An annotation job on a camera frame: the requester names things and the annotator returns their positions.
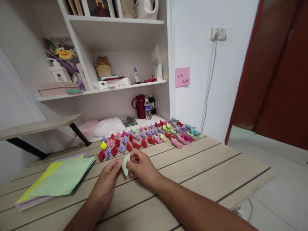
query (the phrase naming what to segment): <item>white shelf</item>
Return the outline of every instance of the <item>white shelf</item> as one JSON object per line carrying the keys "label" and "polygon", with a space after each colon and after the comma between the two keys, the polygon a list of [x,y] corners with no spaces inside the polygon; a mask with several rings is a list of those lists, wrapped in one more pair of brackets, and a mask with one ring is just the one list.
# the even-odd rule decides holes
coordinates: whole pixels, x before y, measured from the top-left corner
{"label": "white shelf", "polygon": [[42,101],[53,100],[53,99],[70,98],[70,97],[75,97],[75,96],[90,95],[90,94],[96,94],[96,93],[101,93],[101,92],[122,90],[122,89],[135,88],[135,87],[144,87],[144,86],[155,85],[155,84],[166,83],[166,82],[167,80],[162,80],[162,81],[156,81],[156,82],[134,84],[134,85],[123,86],[123,87],[115,87],[115,88],[110,88],[110,89],[85,91],[85,92],[80,92],[80,93],[75,93],[75,94],[57,95],[57,96],[50,96],[50,97],[39,97],[37,100],[42,102]]}
{"label": "white shelf", "polygon": [[91,52],[140,51],[153,47],[164,21],[69,15]]}

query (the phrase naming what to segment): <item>table plank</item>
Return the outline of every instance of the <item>table plank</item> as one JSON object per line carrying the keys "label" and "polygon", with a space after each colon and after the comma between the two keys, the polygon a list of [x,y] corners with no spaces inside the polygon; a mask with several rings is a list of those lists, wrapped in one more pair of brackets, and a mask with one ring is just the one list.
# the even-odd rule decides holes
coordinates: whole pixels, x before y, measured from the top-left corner
{"label": "table plank", "polygon": [[8,128],[6,130],[0,131],[0,141],[65,127],[74,123],[82,115],[83,113],[80,113],[76,115],[60,117],[54,120],[45,120]]}

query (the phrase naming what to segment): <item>black table leg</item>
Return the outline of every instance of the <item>black table leg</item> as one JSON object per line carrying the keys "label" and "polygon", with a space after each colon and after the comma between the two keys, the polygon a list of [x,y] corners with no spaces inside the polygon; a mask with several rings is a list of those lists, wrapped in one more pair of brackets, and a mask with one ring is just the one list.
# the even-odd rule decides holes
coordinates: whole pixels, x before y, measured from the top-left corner
{"label": "black table leg", "polygon": [[11,144],[16,145],[17,147],[24,149],[25,151],[41,158],[41,159],[45,159],[48,155],[43,153],[42,151],[38,150],[37,148],[33,147],[32,145],[28,144],[27,142],[19,139],[19,138],[12,138],[12,139],[8,139],[6,140],[8,142],[10,142]]}
{"label": "black table leg", "polygon": [[87,138],[84,137],[83,133],[78,129],[78,127],[72,123],[70,125],[71,129],[76,133],[77,136],[86,144],[86,146],[89,146],[92,142],[89,142]]}

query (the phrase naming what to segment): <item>pink box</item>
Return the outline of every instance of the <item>pink box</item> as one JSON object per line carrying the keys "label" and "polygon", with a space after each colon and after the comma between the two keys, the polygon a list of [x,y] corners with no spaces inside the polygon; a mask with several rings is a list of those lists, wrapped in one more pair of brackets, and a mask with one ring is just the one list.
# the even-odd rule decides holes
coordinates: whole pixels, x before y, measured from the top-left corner
{"label": "pink box", "polygon": [[66,95],[68,89],[79,89],[78,84],[69,82],[44,83],[38,90],[43,97]]}

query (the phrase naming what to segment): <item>plastic bag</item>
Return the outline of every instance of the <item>plastic bag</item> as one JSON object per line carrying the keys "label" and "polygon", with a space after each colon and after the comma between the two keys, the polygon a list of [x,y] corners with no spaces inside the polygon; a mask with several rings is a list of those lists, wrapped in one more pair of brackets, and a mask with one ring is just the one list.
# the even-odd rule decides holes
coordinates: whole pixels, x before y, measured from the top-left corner
{"label": "plastic bag", "polygon": [[103,136],[109,137],[111,136],[111,133],[115,135],[116,132],[122,133],[122,131],[125,129],[126,127],[119,118],[117,117],[107,118],[100,121],[93,128],[93,134],[97,137],[103,137]]}

